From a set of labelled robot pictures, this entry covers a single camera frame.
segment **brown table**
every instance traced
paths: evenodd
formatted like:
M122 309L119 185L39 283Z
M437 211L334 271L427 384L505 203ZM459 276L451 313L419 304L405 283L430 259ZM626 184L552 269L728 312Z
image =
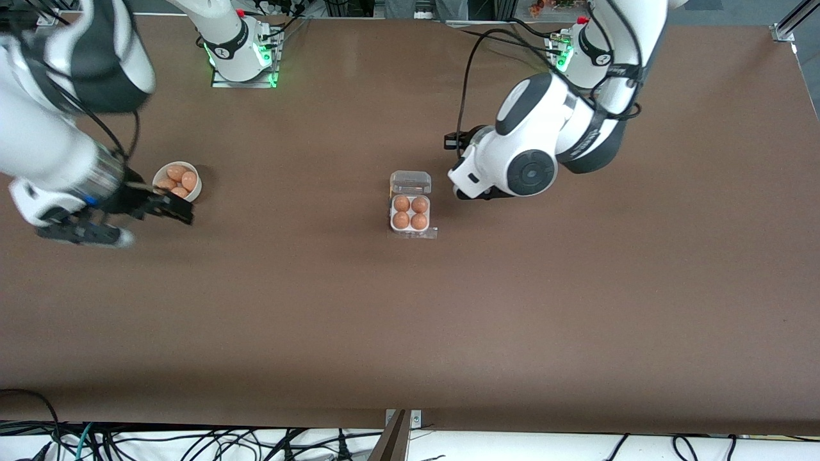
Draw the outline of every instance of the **brown table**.
M278 89L230 90L185 18L139 26L158 87L133 167L197 165L195 224L74 248L0 200L0 385L71 420L820 431L820 130L766 29L670 27L612 165L464 203L441 145L475 37L314 21ZM490 49L465 127L533 73ZM401 169L433 175L437 240L388 232Z

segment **teal cable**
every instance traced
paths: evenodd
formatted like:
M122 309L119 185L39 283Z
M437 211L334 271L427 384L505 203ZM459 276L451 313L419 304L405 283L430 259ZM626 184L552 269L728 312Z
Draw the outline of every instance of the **teal cable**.
M80 435L80 441L77 442L77 453L74 454L74 461L80 461L83 455L83 443L85 442L85 437L89 436L89 429L91 429L91 425L93 422L88 423L83 429L83 433Z

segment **gray floor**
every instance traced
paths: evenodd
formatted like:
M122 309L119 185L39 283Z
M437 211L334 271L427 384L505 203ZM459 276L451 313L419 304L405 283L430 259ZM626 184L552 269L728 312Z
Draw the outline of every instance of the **gray floor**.
M684 7L669 12L669 22L681 25L771 25L791 11L798 2L799 0L689 0ZM175 8L164 0L133 0L132 3L136 11L175 11ZM531 1L520 0L519 3L519 7L526 10L526 5L529 5ZM566 20L560 16L555 15L555 21ZM818 110L820 109L820 11L816 11L800 25L795 32L795 39L797 57L803 70L808 93L815 110Z

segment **egg carton lid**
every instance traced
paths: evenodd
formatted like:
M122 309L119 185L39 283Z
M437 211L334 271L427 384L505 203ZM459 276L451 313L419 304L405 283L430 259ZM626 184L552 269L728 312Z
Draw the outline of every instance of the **egg carton lid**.
M394 171L390 190L394 194L426 195L433 190L433 179L426 171Z

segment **clear plastic egg carton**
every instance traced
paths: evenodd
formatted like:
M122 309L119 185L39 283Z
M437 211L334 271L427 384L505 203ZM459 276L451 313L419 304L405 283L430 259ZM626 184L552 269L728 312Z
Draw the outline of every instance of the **clear plastic egg carton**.
M439 235L439 228L430 224L431 201L427 195L433 190L433 180L424 171L396 171L390 175L390 229L398 236L405 239L434 239ZM400 212L397 209L407 207L405 213L408 215L407 225L402 228L402 222L397 222L396 215Z

